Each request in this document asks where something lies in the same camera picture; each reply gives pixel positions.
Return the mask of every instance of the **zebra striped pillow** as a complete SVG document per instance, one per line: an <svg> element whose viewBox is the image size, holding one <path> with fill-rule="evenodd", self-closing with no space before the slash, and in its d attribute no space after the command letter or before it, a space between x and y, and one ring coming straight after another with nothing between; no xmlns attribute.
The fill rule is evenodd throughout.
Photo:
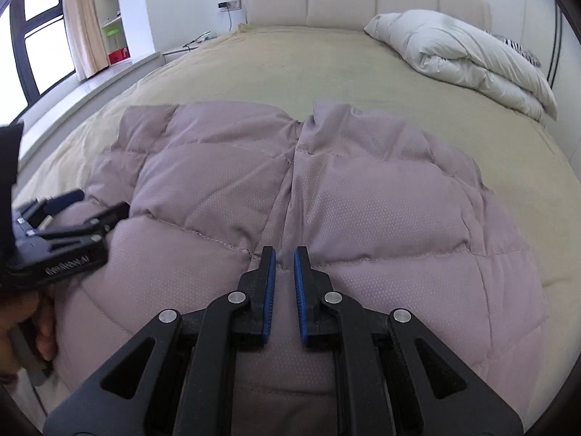
<svg viewBox="0 0 581 436"><path fill-rule="evenodd" d="M539 58L534 55L531 51L527 51L527 49L523 48L518 42L514 42L507 37L499 36L498 34L489 33L491 36L494 36L501 42L504 42L507 46L513 48L516 52L518 52L522 57L527 59L533 66L541 68L541 61Z"/></svg>

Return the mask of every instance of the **blue gripper pad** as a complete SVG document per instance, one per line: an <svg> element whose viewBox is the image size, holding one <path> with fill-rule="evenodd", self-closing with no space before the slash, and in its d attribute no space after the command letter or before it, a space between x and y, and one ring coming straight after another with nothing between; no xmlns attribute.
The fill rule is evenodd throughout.
<svg viewBox="0 0 581 436"><path fill-rule="evenodd" d="M268 275L266 281L266 293L264 294L262 340L266 344L270 336L272 326L272 305L274 303L274 281L277 276L277 253L271 250L268 263Z"/></svg>
<svg viewBox="0 0 581 436"><path fill-rule="evenodd" d="M72 190L64 195L47 200L44 206L44 212L47 215L54 216L72 204L82 202L84 199L85 193L82 190Z"/></svg>
<svg viewBox="0 0 581 436"><path fill-rule="evenodd" d="M309 333L307 330L307 303L304 296L303 272L301 270L298 248L294 252L294 292L296 293L296 308L298 311L298 328L300 339L306 345Z"/></svg>

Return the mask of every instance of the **beige curtain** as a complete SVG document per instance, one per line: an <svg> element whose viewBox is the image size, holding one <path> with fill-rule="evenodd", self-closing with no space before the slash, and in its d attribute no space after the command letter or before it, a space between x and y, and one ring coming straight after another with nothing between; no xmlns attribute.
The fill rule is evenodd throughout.
<svg viewBox="0 0 581 436"><path fill-rule="evenodd" d="M69 48L80 80L109 66L95 0L63 0Z"/></svg>

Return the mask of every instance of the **white shelf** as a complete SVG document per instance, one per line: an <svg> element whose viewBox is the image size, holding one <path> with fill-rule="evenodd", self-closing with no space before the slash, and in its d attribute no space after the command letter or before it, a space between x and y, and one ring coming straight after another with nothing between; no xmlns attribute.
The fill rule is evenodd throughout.
<svg viewBox="0 0 581 436"><path fill-rule="evenodd" d="M107 21L106 23L103 23L101 25L101 29L107 29L109 26L112 26L115 23L118 23L120 21L121 21L121 15L119 15L117 18L112 19L111 21Z"/></svg>

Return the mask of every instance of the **power cord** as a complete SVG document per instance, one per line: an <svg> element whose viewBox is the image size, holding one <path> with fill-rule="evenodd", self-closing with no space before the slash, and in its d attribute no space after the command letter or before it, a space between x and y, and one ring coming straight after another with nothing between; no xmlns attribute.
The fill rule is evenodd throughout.
<svg viewBox="0 0 581 436"><path fill-rule="evenodd" d="M228 32L232 31L232 17L230 16L230 8L228 8L226 6L226 11L228 11L228 19L230 20L230 29L228 30Z"/></svg>
<svg viewBox="0 0 581 436"><path fill-rule="evenodd" d="M204 37L206 34L210 34L211 31L206 31L204 34L200 34L198 37L196 37L196 39L194 39L193 41L188 42L187 44L184 44L184 48L190 48L190 45L194 44L196 41L198 41L198 39L200 39L200 37Z"/></svg>

